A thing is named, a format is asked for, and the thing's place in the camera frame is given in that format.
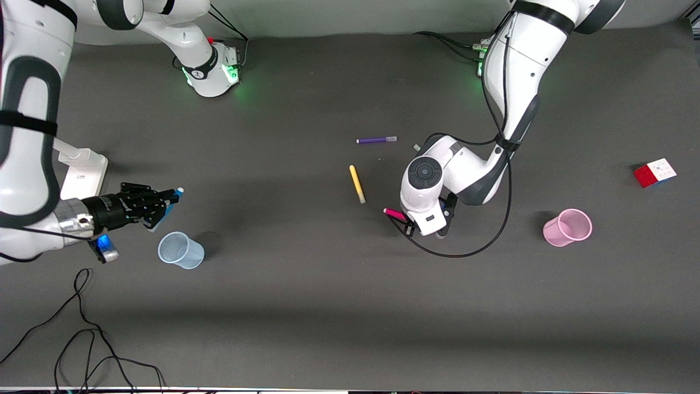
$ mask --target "pink marker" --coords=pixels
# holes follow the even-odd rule
[[[393,217],[394,219],[399,219],[399,220],[403,220],[404,222],[408,222],[408,219],[406,219],[406,216],[401,212],[398,212],[398,211],[395,211],[395,210],[392,210],[389,208],[384,208],[384,213]]]

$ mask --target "marker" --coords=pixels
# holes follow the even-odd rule
[[[403,220],[404,222],[408,222],[408,219],[406,219],[406,216],[401,212],[392,210],[390,208],[384,208],[384,213],[393,217],[394,219],[399,219],[399,220]]]
[[[360,138],[358,144],[378,144],[380,142],[396,142],[396,137]]]
[[[358,178],[357,176],[357,170],[355,170],[354,165],[350,166],[350,175],[352,176],[352,182],[355,184],[355,191],[357,191],[357,197],[360,198],[360,204],[366,203],[367,200],[365,200],[365,194],[362,192],[362,186],[360,186],[360,178]]]

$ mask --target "yellow marker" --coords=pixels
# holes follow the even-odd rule
[[[352,175],[352,182],[355,184],[355,191],[357,191],[357,197],[360,198],[360,204],[366,203],[367,200],[365,200],[365,194],[362,192],[362,186],[360,186],[360,178],[357,177],[357,170],[355,170],[354,165],[350,166],[350,175]]]

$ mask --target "gray table surface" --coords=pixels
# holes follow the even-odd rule
[[[2,353],[92,267],[87,314],[170,386],[700,390],[700,69],[687,21],[571,37],[514,159],[505,233],[456,261],[412,247],[382,208],[398,206],[428,134],[494,135],[475,65],[423,36],[261,39],[248,53],[242,84],[208,100],[165,46],[76,48],[60,137],[108,156],[103,192],[127,181],[185,196],[155,234],[114,231],[113,263],[80,245],[0,267]],[[355,144],[378,135],[398,142]],[[663,157],[679,175],[641,189],[631,169]],[[448,239],[421,241],[475,249],[505,199],[503,188],[486,206],[461,205]],[[571,207],[590,215],[592,237],[550,246],[541,226]],[[205,246],[200,267],[158,260],[170,231]],[[53,384],[58,353],[84,327],[76,308],[0,367],[0,386]],[[87,345],[66,354],[70,384]],[[113,365],[94,382],[124,385]]]

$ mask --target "white bracket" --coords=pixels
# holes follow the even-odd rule
[[[59,153],[58,161],[68,165],[61,199],[98,196],[107,171],[107,158],[91,149],[78,149],[58,139],[53,140],[53,149]]]

